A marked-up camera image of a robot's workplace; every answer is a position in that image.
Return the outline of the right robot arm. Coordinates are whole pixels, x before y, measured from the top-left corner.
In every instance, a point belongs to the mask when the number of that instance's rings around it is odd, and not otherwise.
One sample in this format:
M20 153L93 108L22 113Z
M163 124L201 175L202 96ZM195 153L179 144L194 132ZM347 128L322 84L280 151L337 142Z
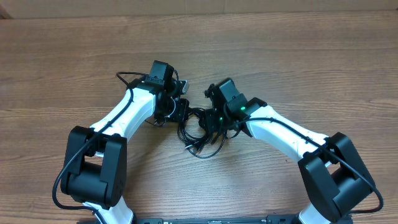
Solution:
M277 113L259 98L247 100L227 78L205 90L211 100L213 130L229 130L268 142L296 162L310 204L292 223L349 222L360 202L376 194L379 204L366 213L380 211L384 201L351 139L305 129Z

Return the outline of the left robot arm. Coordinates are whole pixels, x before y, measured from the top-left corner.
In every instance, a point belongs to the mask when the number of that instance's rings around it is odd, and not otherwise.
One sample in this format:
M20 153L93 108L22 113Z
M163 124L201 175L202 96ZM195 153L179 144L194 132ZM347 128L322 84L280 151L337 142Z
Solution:
M181 120L180 98L189 88L173 66L154 61L149 73L136 79L116 76L125 84L122 100L101 120L85 128L75 126L68 136L63 168L52 198L65 210L89 210L97 223L135 223L123 193L127 183L127 144L147 118L155 125Z

